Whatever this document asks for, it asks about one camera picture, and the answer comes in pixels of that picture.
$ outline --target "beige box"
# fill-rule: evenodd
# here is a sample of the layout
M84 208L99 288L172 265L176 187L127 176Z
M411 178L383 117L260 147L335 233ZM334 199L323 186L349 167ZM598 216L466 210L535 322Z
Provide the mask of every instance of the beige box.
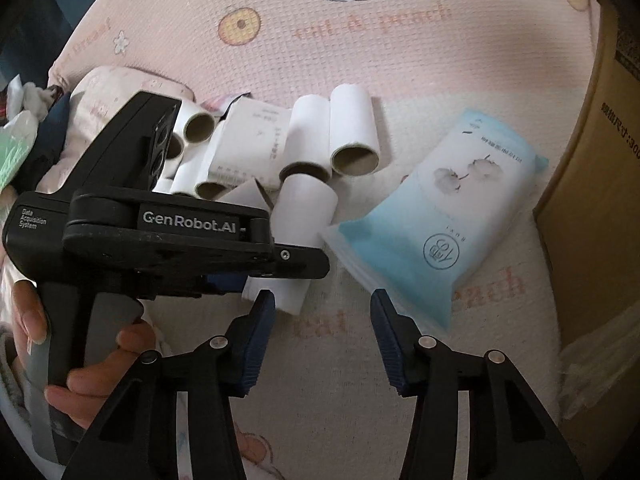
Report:
M600 3L600 37L584 105L534 211L563 348L640 300L640 42L609 0ZM561 423L587 478L604 471L639 418L636 364L595 406Z

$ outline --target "cotton tissue package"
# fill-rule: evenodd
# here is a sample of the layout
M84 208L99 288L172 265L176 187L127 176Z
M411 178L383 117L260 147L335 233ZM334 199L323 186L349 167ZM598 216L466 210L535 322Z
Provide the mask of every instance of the cotton tissue package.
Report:
M385 288L418 325L444 334L456 287L504 235L545 163L508 126L467 110L395 192L324 240L369 292Z

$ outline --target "silver rivet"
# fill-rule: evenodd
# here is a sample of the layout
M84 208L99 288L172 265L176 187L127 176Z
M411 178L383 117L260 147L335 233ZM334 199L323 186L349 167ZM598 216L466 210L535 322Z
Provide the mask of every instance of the silver rivet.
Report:
M229 341L226 340L226 337L224 337L223 335L219 335L209 341L209 346L215 350L220 350L221 348L224 348L228 343Z
M143 365L150 365L158 361L158 352L155 350L147 350L140 356L140 362Z
M418 345L422 348L436 348L438 342L431 337L430 335L423 335L420 339L418 339Z
M502 352L498 352L497 350L491 350L489 352L489 361L500 365L504 362L504 354Z

